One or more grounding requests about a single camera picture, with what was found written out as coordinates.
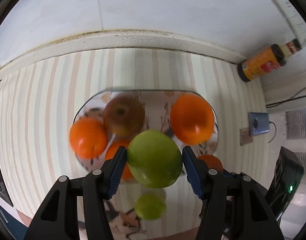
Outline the dark orange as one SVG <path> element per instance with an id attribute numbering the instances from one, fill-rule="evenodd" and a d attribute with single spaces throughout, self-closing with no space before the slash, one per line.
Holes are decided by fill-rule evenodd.
<path id="1" fill-rule="evenodd" d="M 220 173 L 224 170 L 221 160 L 213 155 L 201 155 L 198 159 L 203 160 L 209 169 L 215 169 Z"/>

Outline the green apple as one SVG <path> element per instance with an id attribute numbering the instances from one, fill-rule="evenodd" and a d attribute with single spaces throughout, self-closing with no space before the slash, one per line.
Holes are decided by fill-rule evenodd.
<path id="1" fill-rule="evenodd" d="M 135 214 L 143 220 L 160 219 L 166 209 L 165 202 L 153 193 L 140 196 L 134 206 Z"/>
<path id="2" fill-rule="evenodd" d="M 173 185 L 182 173 L 182 155 L 165 134 L 148 130 L 130 142 L 127 163 L 133 177 L 150 189 Z"/>

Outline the large orange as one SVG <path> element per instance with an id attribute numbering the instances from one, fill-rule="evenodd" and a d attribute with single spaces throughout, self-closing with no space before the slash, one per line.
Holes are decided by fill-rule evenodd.
<path id="1" fill-rule="evenodd" d="M 214 124 L 210 104 L 198 95 L 183 94 L 171 108 L 171 129 L 186 145 L 207 141 L 212 136 Z"/>

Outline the brown apple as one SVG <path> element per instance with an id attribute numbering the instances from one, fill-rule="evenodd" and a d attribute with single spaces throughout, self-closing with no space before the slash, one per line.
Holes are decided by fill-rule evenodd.
<path id="1" fill-rule="evenodd" d="M 104 126 L 111 134 L 128 137 L 138 133 L 144 124 L 143 105 L 130 96 L 113 98 L 104 108 Z"/>

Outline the brown card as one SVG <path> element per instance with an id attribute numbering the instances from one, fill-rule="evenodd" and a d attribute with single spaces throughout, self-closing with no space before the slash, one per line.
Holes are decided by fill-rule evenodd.
<path id="1" fill-rule="evenodd" d="M 250 128 L 240 129 L 240 146 L 244 146 L 253 142 L 253 138 L 250 134 Z"/>

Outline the blue smartphone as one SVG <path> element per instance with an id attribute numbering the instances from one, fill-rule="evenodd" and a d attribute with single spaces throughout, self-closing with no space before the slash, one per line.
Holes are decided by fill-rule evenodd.
<path id="1" fill-rule="evenodd" d="M 270 121 L 267 113 L 251 112 L 248 114 L 248 122 L 252 137 L 270 131 Z"/>

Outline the floral oval ceramic plate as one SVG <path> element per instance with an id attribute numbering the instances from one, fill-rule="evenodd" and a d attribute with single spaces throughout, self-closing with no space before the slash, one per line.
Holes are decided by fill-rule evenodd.
<path id="1" fill-rule="evenodd" d="M 128 146 L 130 142 L 137 136 L 139 133 L 154 130 L 159 131 L 169 137 L 171 140 L 175 142 L 178 146 L 181 155 L 184 147 L 189 146 L 193 150 L 196 156 L 212 154 L 217 148 L 218 145 L 218 123 L 216 120 L 216 115 L 214 110 L 214 119 L 215 124 L 213 128 L 212 136 L 207 140 L 197 145 L 186 145 L 180 139 L 178 139 L 170 125 L 170 113 L 173 104 L 176 100 L 182 96 L 183 94 L 195 94 L 189 91 L 181 91 L 181 90 L 120 90 L 120 91 L 112 91 L 112 92 L 101 92 L 90 98 L 82 108 L 77 112 L 73 123 L 78 121 L 81 118 L 95 118 L 98 119 L 104 125 L 103 120 L 103 111 L 106 105 L 113 99 L 118 96 L 130 96 L 136 98 L 145 109 L 145 119 L 142 129 L 131 136 L 121 137 L 116 134 L 108 133 L 108 144 L 105 148 L 105 151 L 98 157 L 93 159 L 82 159 L 77 156 L 77 158 L 81 161 L 83 166 L 91 171 L 96 168 L 101 168 L 105 161 L 110 160 L 114 157 L 116 151 L 120 146 L 124 146 L 128 151 Z M 136 180 L 130 169 L 128 167 L 128 163 L 126 161 L 123 173 L 122 180 Z"/>

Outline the soy sauce bottle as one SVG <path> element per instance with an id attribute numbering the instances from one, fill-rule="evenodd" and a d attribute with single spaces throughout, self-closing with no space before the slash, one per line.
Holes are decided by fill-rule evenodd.
<path id="1" fill-rule="evenodd" d="M 238 64 L 237 72 L 244 82 L 253 81 L 284 66 L 290 56 L 302 49 L 296 38 L 285 44 L 272 44 L 256 56 Z"/>

